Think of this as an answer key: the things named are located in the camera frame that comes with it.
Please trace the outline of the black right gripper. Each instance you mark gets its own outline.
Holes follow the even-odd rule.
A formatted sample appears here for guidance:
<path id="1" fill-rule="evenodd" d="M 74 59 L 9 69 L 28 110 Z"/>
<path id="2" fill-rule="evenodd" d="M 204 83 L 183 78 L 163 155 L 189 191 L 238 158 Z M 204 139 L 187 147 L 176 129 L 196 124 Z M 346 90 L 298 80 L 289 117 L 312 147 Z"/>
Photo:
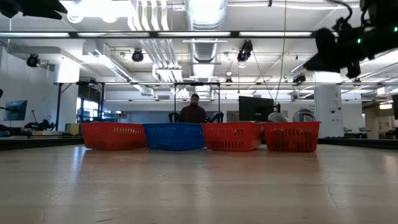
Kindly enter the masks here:
<path id="1" fill-rule="evenodd" d="M 330 29 L 317 30 L 315 42 L 318 52 L 304 63 L 306 70 L 340 73 L 341 63 L 375 59 L 374 27 L 352 27 L 346 18 L 341 17 L 336 21 L 334 31 L 338 34 L 337 39 Z"/>

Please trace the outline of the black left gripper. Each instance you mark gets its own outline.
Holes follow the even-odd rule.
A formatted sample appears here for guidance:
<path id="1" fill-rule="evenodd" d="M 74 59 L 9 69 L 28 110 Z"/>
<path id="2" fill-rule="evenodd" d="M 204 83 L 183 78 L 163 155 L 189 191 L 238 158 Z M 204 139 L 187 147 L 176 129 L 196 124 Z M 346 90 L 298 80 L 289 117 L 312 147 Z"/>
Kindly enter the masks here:
<path id="1" fill-rule="evenodd" d="M 13 18 L 19 12 L 23 16 L 43 17 L 61 20 L 68 10 L 60 0 L 0 0 L 0 13 Z"/>

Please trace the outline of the white round pillar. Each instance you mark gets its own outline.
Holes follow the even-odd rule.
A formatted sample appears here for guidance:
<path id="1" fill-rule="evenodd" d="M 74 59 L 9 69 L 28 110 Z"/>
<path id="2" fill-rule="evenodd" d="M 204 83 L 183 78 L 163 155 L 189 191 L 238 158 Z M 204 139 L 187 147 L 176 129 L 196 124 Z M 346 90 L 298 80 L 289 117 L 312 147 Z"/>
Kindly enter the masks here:
<path id="1" fill-rule="evenodd" d="M 313 81 L 315 112 L 320 123 L 320 138 L 343 137 L 343 113 L 341 110 L 341 76 L 339 73 L 315 72 Z"/>

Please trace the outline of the black monitor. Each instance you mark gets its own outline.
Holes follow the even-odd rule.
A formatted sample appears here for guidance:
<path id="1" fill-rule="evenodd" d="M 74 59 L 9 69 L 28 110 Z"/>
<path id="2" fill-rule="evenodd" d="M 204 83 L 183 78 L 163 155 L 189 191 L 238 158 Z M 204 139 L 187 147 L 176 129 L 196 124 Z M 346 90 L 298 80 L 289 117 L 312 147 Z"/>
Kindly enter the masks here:
<path id="1" fill-rule="evenodd" d="M 239 120 L 267 122 L 274 112 L 274 100 L 248 96 L 239 97 Z"/>

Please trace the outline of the red basket with deodorants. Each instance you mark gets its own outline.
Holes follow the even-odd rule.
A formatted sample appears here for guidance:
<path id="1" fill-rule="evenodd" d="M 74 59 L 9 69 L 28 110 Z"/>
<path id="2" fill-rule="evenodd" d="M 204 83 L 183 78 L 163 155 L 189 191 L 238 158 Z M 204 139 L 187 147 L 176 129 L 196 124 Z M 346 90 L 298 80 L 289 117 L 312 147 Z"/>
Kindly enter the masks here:
<path id="1" fill-rule="evenodd" d="M 269 151 L 315 152 L 318 146 L 319 121 L 262 123 Z"/>

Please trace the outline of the yellow container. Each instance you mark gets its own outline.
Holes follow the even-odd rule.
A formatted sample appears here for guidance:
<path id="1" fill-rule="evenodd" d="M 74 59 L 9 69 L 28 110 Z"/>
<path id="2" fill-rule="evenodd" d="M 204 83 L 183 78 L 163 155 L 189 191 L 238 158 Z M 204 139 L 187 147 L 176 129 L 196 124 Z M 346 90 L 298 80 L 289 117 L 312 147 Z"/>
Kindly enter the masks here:
<path id="1" fill-rule="evenodd" d="M 65 125 L 65 132 L 72 136 L 79 136 L 81 134 L 80 124 L 78 123 L 67 123 Z"/>

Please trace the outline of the red plastic basket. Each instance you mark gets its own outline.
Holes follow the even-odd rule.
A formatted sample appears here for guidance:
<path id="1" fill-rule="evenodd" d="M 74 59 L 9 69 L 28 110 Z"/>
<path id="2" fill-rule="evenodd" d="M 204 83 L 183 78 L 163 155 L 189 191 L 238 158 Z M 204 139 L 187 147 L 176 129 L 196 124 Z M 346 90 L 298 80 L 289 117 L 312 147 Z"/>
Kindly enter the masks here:
<path id="1" fill-rule="evenodd" d="M 262 126 L 253 122 L 202 124 L 205 145 L 212 151 L 249 152 L 262 141 Z"/>

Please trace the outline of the person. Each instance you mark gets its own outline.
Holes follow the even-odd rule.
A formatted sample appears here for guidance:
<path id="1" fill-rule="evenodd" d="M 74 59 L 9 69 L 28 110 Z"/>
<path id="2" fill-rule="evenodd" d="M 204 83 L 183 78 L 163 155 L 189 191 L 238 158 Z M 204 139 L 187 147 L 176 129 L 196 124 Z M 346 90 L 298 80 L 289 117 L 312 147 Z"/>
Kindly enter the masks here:
<path id="1" fill-rule="evenodd" d="M 190 104 L 182 108 L 179 121 L 183 123 L 200 124 L 206 121 L 206 111 L 199 105 L 200 97 L 194 93 L 190 98 Z"/>

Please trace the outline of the red basket with green packets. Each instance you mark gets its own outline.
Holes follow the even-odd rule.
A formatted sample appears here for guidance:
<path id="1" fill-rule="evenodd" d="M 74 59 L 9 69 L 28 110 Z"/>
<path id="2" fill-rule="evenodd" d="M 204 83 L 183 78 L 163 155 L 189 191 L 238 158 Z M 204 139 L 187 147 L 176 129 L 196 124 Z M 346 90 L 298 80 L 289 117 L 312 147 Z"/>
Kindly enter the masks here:
<path id="1" fill-rule="evenodd" d="M 93 122 L 82 123 L 85 146 L 103 151 L 122 151 L 147 147 L 144 127 L 141 124 Z"/>

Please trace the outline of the blue plastic basket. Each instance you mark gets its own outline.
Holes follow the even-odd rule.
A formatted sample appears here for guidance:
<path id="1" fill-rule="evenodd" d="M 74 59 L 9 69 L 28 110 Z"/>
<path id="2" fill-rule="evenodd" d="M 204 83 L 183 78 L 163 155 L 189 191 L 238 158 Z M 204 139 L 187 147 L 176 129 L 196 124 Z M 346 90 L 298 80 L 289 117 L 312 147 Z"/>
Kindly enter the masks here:
<path id="1" fill-rule="evenodd" d="M 147 147 L 165 151 L 191 151 L 205 147 L 203 128 L 192 123 L 143 124 Z"/>

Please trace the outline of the wall-side dark monitor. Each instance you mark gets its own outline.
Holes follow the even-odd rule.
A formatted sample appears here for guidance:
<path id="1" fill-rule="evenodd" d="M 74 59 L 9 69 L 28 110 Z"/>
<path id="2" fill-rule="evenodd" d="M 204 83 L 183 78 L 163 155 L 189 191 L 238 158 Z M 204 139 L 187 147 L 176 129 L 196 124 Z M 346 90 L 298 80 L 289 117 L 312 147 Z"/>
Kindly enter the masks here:
<path id="1" fill-rule="evenodd" d="M 5 121 L 23 121 L 27 110 L 27 100 L 8 101 L 5 104 Z"/>

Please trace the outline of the silver ventilation duct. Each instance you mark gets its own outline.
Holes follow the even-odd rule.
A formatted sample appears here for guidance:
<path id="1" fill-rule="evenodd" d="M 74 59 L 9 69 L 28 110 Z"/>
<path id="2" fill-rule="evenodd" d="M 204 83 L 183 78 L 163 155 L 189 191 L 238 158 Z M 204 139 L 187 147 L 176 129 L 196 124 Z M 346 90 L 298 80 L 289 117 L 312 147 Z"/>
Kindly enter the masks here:
<path id="1" fill-rule="evenodd" d="M 227 14 L 228 0 L 184 0 L 189 30 L 221 30 Z M 193 58 L 198 63 L 212 63 L 218 50 L 217 43 L 190 44 Z"/>

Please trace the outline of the black aluminium table frame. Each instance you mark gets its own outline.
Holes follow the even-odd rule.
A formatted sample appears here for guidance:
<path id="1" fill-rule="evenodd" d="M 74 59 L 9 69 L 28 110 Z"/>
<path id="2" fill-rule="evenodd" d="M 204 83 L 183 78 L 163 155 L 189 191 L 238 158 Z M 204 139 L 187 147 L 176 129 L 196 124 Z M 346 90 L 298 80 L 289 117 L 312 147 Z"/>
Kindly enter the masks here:
<path id="1" fill-rule="evenodd" d="M 84 144 L 82 138 L 0 139 L 0 151 Z M 321 138 L 318 144 L 398 150 L 398 140 Z"/>

